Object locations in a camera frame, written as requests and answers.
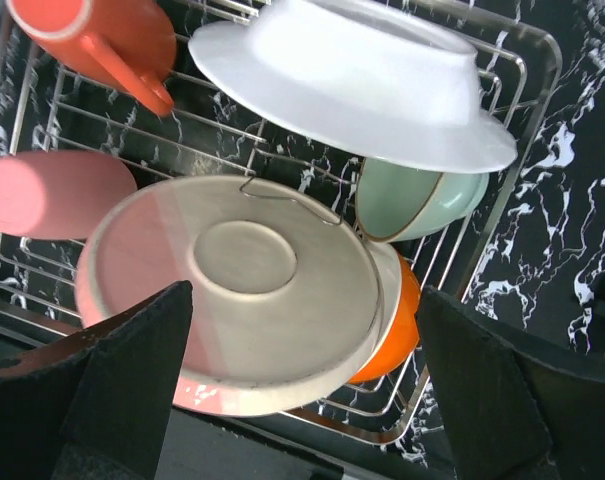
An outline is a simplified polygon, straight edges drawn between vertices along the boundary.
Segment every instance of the white bowl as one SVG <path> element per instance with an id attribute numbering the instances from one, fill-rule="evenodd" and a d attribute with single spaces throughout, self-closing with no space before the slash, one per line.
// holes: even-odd
<path id="1" fill-rule="evenodd" d="M 480 108 L 473 46 L 371 0 L 278 0 L 249 27 L 199 28 L 189 50 L 247 108 L 358 155 L 457 173 L 516 158 Z"/>

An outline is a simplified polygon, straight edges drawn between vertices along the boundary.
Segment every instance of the white plate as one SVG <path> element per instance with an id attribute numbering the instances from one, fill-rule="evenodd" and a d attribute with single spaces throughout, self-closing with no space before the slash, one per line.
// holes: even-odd
<path id="1" fill-rule="evenodd" d="M 319 3 L 339 2 L 323 0 Z M 444 35 L 442 29 L 428 22 L 399 13 L 393 8 L 375 5 L 375 2 L 351 0 L 340 5 L 354 10 L 361 9 L 359 12 L 361 15 L 377 16 L 377 20 L 389 18 L 395 24 L 402 24 L 403 28 L 414 29 L 422 37 L 431 34 Z M 468 113 L 471 117 L 468 123 L 455 126 L 453 122 L 445 126 L 434 123 L 432 119 L 416 118 L 415 114 L 411 116 L 398 116 L 397 112 L 391 114 L 394 103 L 413 102 L 406 94 L 407 91 L 411 92 L 413 87 L 396 85 L 395 90 L 385 89 L 381 84 L 388 83 L 387 80 L 390 78 L 388 72 L 360 68 L 359 71 L 347 75 L 346 70 L 350 72 L 357 62 L 347 63 L 343 59 L 353 52 L 344 49 L 328 51 L 327 46 L 340 42 L 340 37 L 337 37 L 337 40 L 332 38 L 327 30 L 333 28 L 343 36 L 351 35 L 356 38 L 358 32 L 368 27 L 358 22 L 346 21 L 339 15 L 333 15 L 337 21 L 320 24 L 318 23 L 320 20 L 327 20 L 327 18 L 331 20 L 331 15 L 327 17 L 325 10 L 317 15 L 312 11 L 308 18 L 300 14 L 300 22 L 307 24 L 314 21 L 317 16 L 318 22 L 313 24 L 313 28 L 316 29 L 315 34 L 308 30 L 309 27 L 295 28 L 297 24 L 288 18 L 287 28 L 281 27 L 280 29 L 284 31 L 280 32 L 275 24 L 282 22 L 286 15 L 289 15 L 287 11 L 276 12 L 278 18 L 275 22 L 271 18 L 274 15 L 263 15 L 267 9 L 275 8 L 295 9 L 297 15 L 298 10 L 308 10 L 313 7 L 320 9 L 312 2 L 280 0 L 272 6 L 264 7 L 260 17 L 249 27 L 233 22 L 205 25 L 195 31 L 189 41 L 189 51 L 202 73 L 231 98 L 274 124 L 327 145 L 399 165 L 442 172 L 498 171 L 515 160 L 517 156 L 515 140 L 499 121 L 480 109 L 475 99 L 470 100 L 469 108 L 479 112 Z M 256 33 L 258 28 L 265 31 L 260 30 L 258 35 Z M 375 38 L 382 40 L 369 42 L 368 48 L 361 50 L 360 55 L 373 58 L 376 55 L 377 57 L 383 55 L 386 42 L 397 40 L 387 37 L 391 36 L 378 35 Z M 412 43 L 404 41 L 403 45 L 410 47 Z M 472 75 L 476 77 L 474 82 L 477 82 L 477 72 L 472 57 L 470 62 Z M 389 59 L 381 68 L 392 63 L 393 59 Z M 403 71 L 416 70 L 416 68 L 411 69 L 413 66 L 408 64 Z M 457 74 L 458 72 L 452 73 L 449 80 L 458 78 L 455 76 Z M 438 83 L 435 78 L 429 81 L 428 76 L 425 75 L 414 76 L 417 77 L 414 83 L 416 85 L 420 83 L 420 88 L 416 87 L 413 90 L 415 91 L 413 99 L 427 97 L 424 89 L 428 90 L 430 83 Z M 345 78 L 352 78 L 352 85 L 348 85 Z M 466 78 L 458 78 L 458 83 L 464 81 Z M 399 98 L 400 93 L 397 92 L 400 88 L 404 88 L 402 94 L 404 98 Z M 456 98 L 451 97 L 450 101 L 453 102 Z M 442 100 L 439 104 L 427 103 L 432 108 L 412 110 L 420 111 L 423 116 L 435 115 L 433 112 L 438 110 L 436 116 L 439 119 L 443 118 L 443 121 L 447 120 L 447 116 L 455 114 L 448 100 Z"/>
<path id="2" fill-rule="evenodd" d="M 384 316 L 380 326 L 380 338 L 375 350 L 366 362 L 369 363 L 380 350 L 393 326 L 393 320 L 398 311 L 402 295 L 402 267 L 400 266 L 398 253 L 388 243 L 366 242 L 366 247 L 369 249 L 369 253 L 373 257 L 373 263 L 378 269 L 384 297 L 382 308 Z"/>
<path id="3" fill-rule="evenodd" d="M 304 405 L 347 382 L 379 338 L 380 282 L 350 227 L 323 223 L 338 217 L 295 190 L 256 179 L 247 195 L 245 182 L 190 177 L 143 189 L 104 219 L 78 265 L 85 325 L 191 281 L 174 398 L 183 408 L 254 416 Z"/>

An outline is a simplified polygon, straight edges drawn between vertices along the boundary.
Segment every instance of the dish rack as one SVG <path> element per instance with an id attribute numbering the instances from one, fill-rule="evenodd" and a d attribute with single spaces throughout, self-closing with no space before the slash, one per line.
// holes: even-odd
<path id="1" fill-rule="evenodd" d="M 248 24 L 269 1 L 159 3 L 174 22 L 178 40 L 175 70 L 166 82 L 176 108 L 166 119 L 145 111 L 127 94 L 57 64 L 4 12 L 0 120 L 7 119 L 9 133 L 6 138 L 0 133 L 0 154 L 36 148 L 104 151 L 119 156 L 143 184 L 179 175 L 257 175 L 318 198 L 353 224 L 353 194 L 362 159 L 287 132 L 237 105 L 197 71 L 188 54 L 189 36 L 202 23 L 222 18 Z M 518 160 L 492 175 L 473 214 L 430 237 L 396 245 L 422 286 L 434 285 L 465 300 L 523 160 L 539 134 L 559 79 L 561 55 L 546 32 L 463 3 L 389 3 L 455 31 L 478 49 L 483 106 L 518 139 Z M 15 61 L 18 57 L 26 58 L 26 63 Z M 11 88 L 20 84 L 20 75 L 17 101 L 11 100 Z M 82 246 L 79 240 L 51 243 L 0 234 L 0 298 L 79 327 L 73 278 Z M 283 415 L 364 443 L 387 445 L 412 426 L 420 402 L 428 403 L 428 380 L 418 348 L 396 371 L 377 381 L 346 385 L 328 398 Z"/>

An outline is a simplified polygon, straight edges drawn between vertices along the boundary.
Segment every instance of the cup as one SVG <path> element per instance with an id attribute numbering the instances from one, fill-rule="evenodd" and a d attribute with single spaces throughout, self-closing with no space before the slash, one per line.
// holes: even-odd
<path id="1" fill-rule="evenodd" d="M 7 0 L 36 43 L 82 75 L 127 91 L 157 115 L 176 55 L 171 21 L 153 0 Z"/>
<path id="2" fill-rule="evenodd" d="M 488 173 L 432 172 L 367 158 L 355 194 L 355 214 L 370 240 L 414 240 L 470 214 L 488 184 Z"/>

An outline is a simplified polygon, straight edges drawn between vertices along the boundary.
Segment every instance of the plate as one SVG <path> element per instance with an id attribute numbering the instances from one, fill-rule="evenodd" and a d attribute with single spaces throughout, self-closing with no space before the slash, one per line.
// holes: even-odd
<path id="1" fill-rule="evenodd" d="M 419 333 L 415 313 L 420 284 L 408 263 L 388 244 L 368 243 L 384 294 L 381 334 L 373 355 L 349 383 L 374 380 L 396 369 L 415 350 Z"/>
<path id="2" fill-rule="evenodd" d="M 147 187 L 116 207 L 82 252 L 83 324 L 189 280 L 194 315 L 177 406 L 257 416 L 312 402 L 347 382 L 379 338 L 377 271 L 338 220 L 266 180 L 203 176 Z"/>
<path id="3" fill-rule="evenodd" d="M 275 8 L 275 4 L 265 8 Z M 347 93 L 331 94 L 315 87 L 326 78 L 344 76 L 334 70 L 326 71 L 329 68 L 326 65 L 319 68 L 319 63 L 324 65 L 328 60 L 316 65 L 312 55 L 309 59 L 309 55 L 301 54 L 299 61 L 307 63 L 297 70 L 308 72 L 305 74 L 308 78 L 300 78 L 299 72 L 291 68 L 276 68 L 271 59 L 265 60 L 263 48 L 260 51 L 254 48 L 255 42 L 249 38 L 252 28 L 233 22 L 205 25 L 195 31 L 189 41 L 189 51 L 211 82 L 276 125 L 347 152 L 422 170 L 499 171 L 513 163 L 517 156 L 515 140 L 504 125 L 479 106 L 476 107 L 479 112 L 469 123 L 459 126 L 419 122 L 390 115 L 386 107 L 366 107 L 356 101 L 363 92 L 388 96 L 378 92 L 375 72 L 353 73 L 362 82 L 354 98 L 349 98 Z M 307 40 L 306 33 L 297 39 L 305 45 Z M 293 55 L 287 51 L 288 47 L 278 47 L 277 40 L 272 43 L 279 52 L 278 58 Z M 330 64 L 339 65 L 339 62 L 332 60 Z M 387 99 L 383 103 L 393 102 Z"/>

